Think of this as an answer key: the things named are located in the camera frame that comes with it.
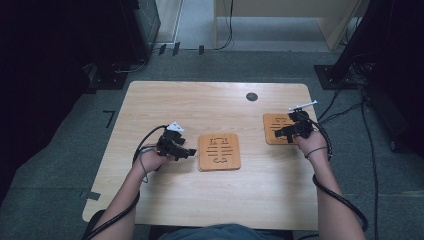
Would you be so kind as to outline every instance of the person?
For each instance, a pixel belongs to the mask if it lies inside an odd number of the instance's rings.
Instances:
[[[327,156],[327,143],[317,131],[311,132],[309,138],[295,136],[300,150],[308,157],[318,181],[335,193],[342,195]],[[159,156],[156,149],[140,154],[129,171],[124,183],[114,199],[101,215],[94,228],[121,213],[131,205],[138,194],[145,176],[166,162],[174,160],[173,156]],[[317,188],[318,231],[320,239],[365,239],[365,235],[354,213],[345,205]],[[135,222],[135,208],[118,222],[105,229],[93,239],[132,239]],[[166,234],[160,239],[277,239],[267,232],[255,231],[241,225],[217,225],[209,228],[180,229]]]

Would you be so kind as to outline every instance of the cork trivet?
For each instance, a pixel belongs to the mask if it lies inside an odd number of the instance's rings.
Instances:
[[[209,134],[199,137],[199,171],[240,169],[237,134]]]

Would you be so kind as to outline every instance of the hand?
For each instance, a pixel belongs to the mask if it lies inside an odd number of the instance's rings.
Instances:
[[[159,168],[162,164],[175,160],[175,157],[171,155],[159,156],[155,145],[146,145],[146,147],[149,146],[154,147],[154,149],[145,153],[140,153],[137,157],[136,162],[134,162],[134,164],[138,164],[139,166],[141,166],[140,161],[143,162],[144,171],[146,175],[147,173]]]
[[[311,134],[309,135],[309,138],[307,139],[301,136],[295,136],[295,139],[297,143],[299,144],[299,149],[303,152],[303,154],[305,154],[305,156],[316,149],[327,147],[327,142],[325,141],[324,137],[322,136],[320,132],[317,132],[317,131],[311,132]],[[327,156],[327,149],[324,148],[324,149],[314,151],[308,157],[311,158],[311,157],[319,156],[318,154],[322,155],[322,153],[324,153],[324,155]]]

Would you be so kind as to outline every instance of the wrist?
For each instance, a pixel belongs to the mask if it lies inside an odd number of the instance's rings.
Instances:
[[[140,159],[137,159],[137,161],[134,162],[130,174],[134,174],[139,176],[141,179],[145,178],[147,173],[144,171],[143,167],[141,166]]]

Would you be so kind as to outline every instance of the gray carpet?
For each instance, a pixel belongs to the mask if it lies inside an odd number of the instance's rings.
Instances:
[[[0,215],[0,239],[79,239],[83,191],[91,188],[113,124],[131,81],[231,81],[304,83],[319,116],[333,91],[323,91],[314,64],[333,64],[338,53],[172,51],[128,76],[124,90],[83,95],[48,147],[24,164],[15,176]],[[342,91],[329,114],[361,101],[359,90]],[[110,114],[117,111],[107,128]],[[424,159],[392,153],[389,138],[373,108],[365,116],[374,141],[380,182],[380,239],[424,239]],[[325,124],[334,146],[332,166],[342,190],[367,216],[368,239],[374,239],[374,188],[370,144],[360,109]],[[135,239],[146,239],[149,226],[136,227]],[[307,232],[296,231],[298,238]]]

